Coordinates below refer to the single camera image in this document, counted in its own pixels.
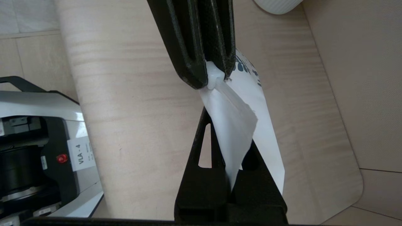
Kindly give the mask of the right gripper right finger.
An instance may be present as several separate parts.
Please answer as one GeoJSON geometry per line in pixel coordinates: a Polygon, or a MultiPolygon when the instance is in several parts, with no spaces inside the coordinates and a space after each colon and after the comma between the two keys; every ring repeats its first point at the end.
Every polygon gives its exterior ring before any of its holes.
{"type": "Polygon", "coordinates": [[[238,205],[286,206],[283,196],[252,141],[243,158],[232,189],[232,203],[238,205]]]}

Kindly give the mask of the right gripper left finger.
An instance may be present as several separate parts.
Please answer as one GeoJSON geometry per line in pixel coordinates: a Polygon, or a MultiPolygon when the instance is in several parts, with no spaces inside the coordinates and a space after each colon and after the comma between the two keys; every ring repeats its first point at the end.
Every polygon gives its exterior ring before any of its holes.
{"type": "Polygon", "coordinates": [[[203,108],[175,204],[225,204],[229,193],[230,185],[215,128],[203,108]],[[198,163],[207,125],[211,127],[209,153],[212,167],[202,168],[198,163]]]}

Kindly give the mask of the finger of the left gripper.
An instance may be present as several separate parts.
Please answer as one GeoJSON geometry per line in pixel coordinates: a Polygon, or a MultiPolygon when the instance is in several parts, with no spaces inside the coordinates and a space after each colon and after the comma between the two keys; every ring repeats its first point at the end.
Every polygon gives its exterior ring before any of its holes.
{"type": "Polygon", "coordinates": [[[205,60],[230,77],[236,61],[232,0],[201,1],[201,37],[205,60]]]}
{"type": "Polygon", "coordinates": [[[197,1],[148,0],[153,18],[179,78],[193,89],[207,85],[197,1]]]}

